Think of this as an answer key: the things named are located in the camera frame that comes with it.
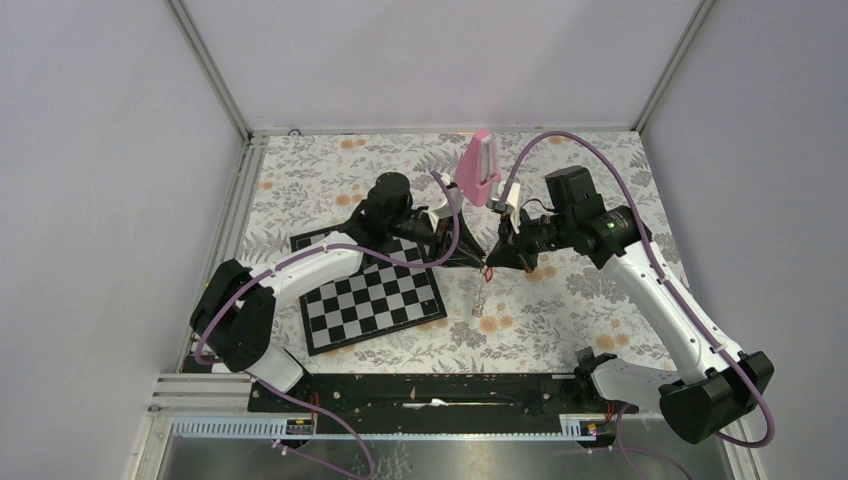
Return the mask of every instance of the pink tape dispenser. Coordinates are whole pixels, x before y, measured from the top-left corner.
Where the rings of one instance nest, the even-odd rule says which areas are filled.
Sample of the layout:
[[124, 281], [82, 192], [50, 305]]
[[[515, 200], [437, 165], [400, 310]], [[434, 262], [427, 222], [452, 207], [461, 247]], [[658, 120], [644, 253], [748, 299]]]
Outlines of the pink tape dispenser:
[[495, 136], [491, 132], [484, 129], [474, 134], [456, 168], [454, 181], [468, 201], [478, 207], [486, 204], [492, 185], [501, 181]]

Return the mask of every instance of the white square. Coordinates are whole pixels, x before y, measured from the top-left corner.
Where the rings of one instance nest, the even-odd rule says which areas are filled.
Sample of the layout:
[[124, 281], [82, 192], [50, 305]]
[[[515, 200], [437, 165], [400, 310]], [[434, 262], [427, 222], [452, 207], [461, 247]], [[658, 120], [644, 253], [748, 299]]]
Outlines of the white square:
[[426, 287], [418, 287], [415, 289], [415, 292], [418, 294], [418, 300], [422, 302], [425, 300], [432, 300], [436, 298], [433, 295], [433, 287], [427, 285]]
[[363, 303], [362, 305], [356, 306], [356, 316], [360, 319], [367, 318], [374, 315], [374, 309], [371, 308], [370, 303]]
[[318, 287], [321, 292], [321, 298], [330, 298], [336, 296], [336, 285], [333, 282], [321, 285]]
[[320, 332], [314, 332], [312, 334], [312, 346], [315, 348], [320, 348], [330, 344], [330, 332], [327, 330], [321, 330]]
[[345, 323], [345, 338], [353, 338], [360, 335], [362, 335], [362, 328], [359, 326], [359, 322]]
[[421, 309], [420, 303], [415, 303], [406, 307], [406, 315], [410, 320], [421, 318], [424, 316], [424, 310]]
[[403, 297], [401, 297], [400, 294], [389, 295], [386, 297], [386, 303], [389, 304], [389, 310], [403, 308]]
[[357, 290], [365, 290], [368, 288], [368, 285], [365, 283], [365, 277], [359, 275], [357, 277], [350, 277], [350, 288], [351, 291]]
[[350, 308], [355, 305], [352, 293], [343, 293], [336, 300], [339, 301], [339, 308]]
[[378, 313], [374, 319], [377, 320], [377, 328], [389, 328], [395, 324], [389, 312]]
[[315, 303], [307, 303], [306, 313], [307, 315], [309, 315], [309, 318], [314, 318], [318, 315], [324, 315], [324, 302], [319, 301]]
[[408, 292], [415, 289], [415, 281], [412, 277], [403, 277], [398, 279], [398, 287], [401, 292]]
[[344, 323], [342, 320], [342, 312], [336, 310], [335, 312], [330, 312], [324, 316], [327, 320], [327, 328], [338, 327]]
[[390, 282], [397, 278], [394, 268], [384, 268], [380, 270], [380, 281], [383, 283]]
[[371, 300], [383, 298], [386, 296], [386, 289], [383, 288], [382, 285], [374, 285], [373, 287], [368, 287], [368, 296], [371, 298]]

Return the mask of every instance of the white wall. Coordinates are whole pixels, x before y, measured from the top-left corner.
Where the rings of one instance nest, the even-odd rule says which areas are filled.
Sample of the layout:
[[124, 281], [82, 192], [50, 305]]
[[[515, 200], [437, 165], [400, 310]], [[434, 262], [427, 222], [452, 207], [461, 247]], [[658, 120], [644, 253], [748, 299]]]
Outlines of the white wall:
[[119, 478], [239, 141], [164, 2], [0, 6], [0, 478]]
[[698, 0], [189, 0], [256, 129], [629, 126]]
[[846, 21], [721, 2], [644, 138], [696, 296], [774, 361], [770, 480], [846, 475]]

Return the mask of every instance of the black chessboard frame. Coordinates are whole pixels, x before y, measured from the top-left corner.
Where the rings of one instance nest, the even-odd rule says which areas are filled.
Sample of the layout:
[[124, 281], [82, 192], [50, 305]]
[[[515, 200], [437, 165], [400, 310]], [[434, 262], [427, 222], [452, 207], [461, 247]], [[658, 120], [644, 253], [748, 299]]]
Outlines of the black chessboard frame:
[[[313, 245], [336, 228], [327, 227], [292, 236], [292, 252]], [[426, 254], [423, 247], [406, 240], [395, 239], [393, 247], [388, 255], [406, 261], [420, 260]], [[404, 288], [399, 286], [399, 281], [405, 285]], [[419, 299], [418, 292], [422, 292], [424, 300]], [[344, 302], [346, 305], [339, 303], [339, 297], [346, 294], [353, 297], [353, 305], [350, 305], [350, 298]], [[410, 270], [383, 260], [351, 277], [324, 284], [301, 296], [299, 301], [310, 356], [447, 317], [447, 309], [431, 269]], [[333, 322], [337, 325], [327, 325], [327, 313], [334, 315]], [[346, 329], [345, 325], [349, 324], [352, 326]], [[358, 329], [360, 333], [349, 335], [348, 329], [354, 332]]]

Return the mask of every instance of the table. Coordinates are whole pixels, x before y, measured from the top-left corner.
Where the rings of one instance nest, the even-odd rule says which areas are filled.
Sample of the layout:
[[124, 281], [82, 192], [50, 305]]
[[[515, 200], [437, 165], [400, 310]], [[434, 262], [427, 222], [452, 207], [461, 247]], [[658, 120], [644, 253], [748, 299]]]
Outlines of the table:
[[[383, 172], [410, 179], [415, 205], [436, 204], [441, 191], [427, 173], [453, 173], [472, 133], [276, 136], [269, 139], [240, 258], [278, 261], [288, 238], [347, 219]], [[534, 133], [496, 136], [504, 175]], [[686, 283], [680, 257], [638, 134], [584, 135], [628, 183], [671, 270]], [[569, 165], [587, 167], [608, 208], [624, 204], [615, 180], [588, 150], [552, 137], [537, 145], [519, 170], [522, 199], [550, 204], [544, 175]], [[527, 206], [531, 216], [542, 213]], [[484, 249], [497, 240], [498, 217], [466, 202], [468, 226]], [[448, 318], [310, 357], [297, 303], [280, 306], [272, 342], [312, 373], [569, 372], [574, 352], [591, 346], [629, 362], [673, 369], [671, 358], [627, 295], [572, 251], [540, 255], [531, 273], [496, 269], [483, 290], [482, 318], [472, 316], [480, 272], [435, 268]]]

